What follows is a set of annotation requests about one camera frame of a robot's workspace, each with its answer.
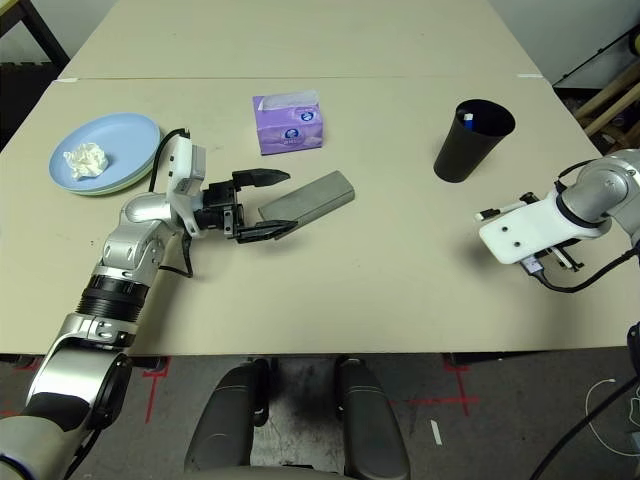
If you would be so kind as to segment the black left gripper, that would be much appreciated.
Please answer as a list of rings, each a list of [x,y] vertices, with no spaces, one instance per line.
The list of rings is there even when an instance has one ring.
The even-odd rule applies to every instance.
[[[194,218],[201,230],[219,230],[239,244],[276,239],[294,230],[298,222],[268,220],[245,226],[243,206],[237,193],[243,187],[267,187],[290,179],[290,174],[277,169],[256,168],[234,171],[232,179],[211,183],[202,191],[194,207]]]

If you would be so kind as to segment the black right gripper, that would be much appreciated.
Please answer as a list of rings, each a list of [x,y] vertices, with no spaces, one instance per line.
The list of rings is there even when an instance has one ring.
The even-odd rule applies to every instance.
[[[568,247],[575,245],[575,242],[562,242],[547,249],[550,255],[556,257],[560,266],[564,269],[578,272],[584,267],[584,263],[577,261],[569,252]]]

